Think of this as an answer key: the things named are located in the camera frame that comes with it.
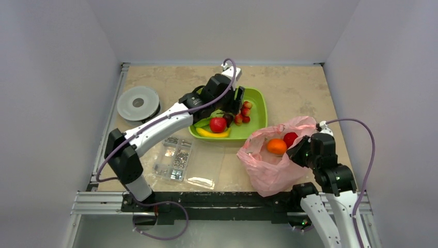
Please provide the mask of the orange fake fruit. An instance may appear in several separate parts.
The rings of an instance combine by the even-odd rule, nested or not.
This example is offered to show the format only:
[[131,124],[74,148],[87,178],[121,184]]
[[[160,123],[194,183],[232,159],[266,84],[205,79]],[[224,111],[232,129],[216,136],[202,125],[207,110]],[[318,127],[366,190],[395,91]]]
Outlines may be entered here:
[[266,149],[272,154],[282,155],[287,151],[288,147],[283,139],[274,138],[268,141]]

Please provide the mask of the green fake fruit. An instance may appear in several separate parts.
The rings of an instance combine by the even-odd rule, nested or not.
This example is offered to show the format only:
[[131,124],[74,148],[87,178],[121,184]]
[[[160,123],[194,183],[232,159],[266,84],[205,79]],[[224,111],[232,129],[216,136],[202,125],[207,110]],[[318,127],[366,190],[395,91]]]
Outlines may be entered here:
[[212,119],[212,117],[204,118],[204,119],[194,123],[193,126],[195,128],[202,128],[202,127],[208,126],[210,124],[211,119]]

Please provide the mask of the dark purple fake fruit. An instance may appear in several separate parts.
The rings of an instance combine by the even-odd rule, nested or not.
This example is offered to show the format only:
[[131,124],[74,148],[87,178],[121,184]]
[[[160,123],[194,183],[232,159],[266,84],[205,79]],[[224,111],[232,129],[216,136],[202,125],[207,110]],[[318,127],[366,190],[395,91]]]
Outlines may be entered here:
[[226,126],[229,128],[234,120],[234,116],[232,114],[225,113],[223,118],[226,120]]

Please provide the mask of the red fake apple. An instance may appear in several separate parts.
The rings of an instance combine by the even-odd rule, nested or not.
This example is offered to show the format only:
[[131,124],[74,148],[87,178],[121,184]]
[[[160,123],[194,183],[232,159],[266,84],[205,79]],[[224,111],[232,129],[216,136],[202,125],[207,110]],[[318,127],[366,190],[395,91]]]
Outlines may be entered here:
[[222,133],[227,129],[227,121],[223,117],[214,117],[210,119],[209,127],[213,133]]

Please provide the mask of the yellow fake banana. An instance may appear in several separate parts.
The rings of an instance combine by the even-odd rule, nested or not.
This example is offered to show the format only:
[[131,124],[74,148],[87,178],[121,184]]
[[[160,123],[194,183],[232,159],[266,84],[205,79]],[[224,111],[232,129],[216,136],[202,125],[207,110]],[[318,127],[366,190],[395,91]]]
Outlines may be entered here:
[[200,136],[208,138],[227,138],[231,133],[231,128],[228,128],[226,131],[221,133],[209,132],[203,128],[195,128],[195,130]]

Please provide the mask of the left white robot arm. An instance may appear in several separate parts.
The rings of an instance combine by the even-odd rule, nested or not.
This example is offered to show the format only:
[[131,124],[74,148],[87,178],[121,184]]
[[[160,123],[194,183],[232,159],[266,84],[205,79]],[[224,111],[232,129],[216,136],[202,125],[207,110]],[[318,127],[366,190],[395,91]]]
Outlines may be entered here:
[[103,164],[111,167],[140,211],[148,211],[154,204],[153,190],[143,177],[140,158],[164,138],[210,117],[216,110],[237,113],[244,93],[243,88],[237,87],[241,74],[239,68],[217,73],[206,85],[185,94],[152,120],[125,132],[119,129],[110,132]]

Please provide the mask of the pink plastic bag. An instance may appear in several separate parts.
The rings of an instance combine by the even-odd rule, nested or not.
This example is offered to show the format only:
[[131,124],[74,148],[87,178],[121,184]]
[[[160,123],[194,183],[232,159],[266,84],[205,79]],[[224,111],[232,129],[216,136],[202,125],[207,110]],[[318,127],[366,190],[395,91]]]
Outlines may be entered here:
[[238,150],[237,157],[242,162],[251,185],[263,197],[272,196],[289,189],[306,176],[309,169],[292,162],[287,154],[272,154],[267,151],[268,141],[282,138],[294,132],[298,138],[316,133],[316,120],[310,116],[294,117],[284,123],[269,126],[253,132]]

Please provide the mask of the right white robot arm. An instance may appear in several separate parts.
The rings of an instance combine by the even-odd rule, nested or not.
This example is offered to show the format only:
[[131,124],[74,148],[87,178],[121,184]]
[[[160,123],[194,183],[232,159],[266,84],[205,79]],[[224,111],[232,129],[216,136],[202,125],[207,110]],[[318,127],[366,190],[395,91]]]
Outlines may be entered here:
[[315,133],[303,138],[287,150],[289,159],[312,170],[332,214],[312,182],[296,184],[290,203],[310,218],[325,247],[370,247],[358,210],[361,202],[352,171],[338,163],[336,143],[332,135]]

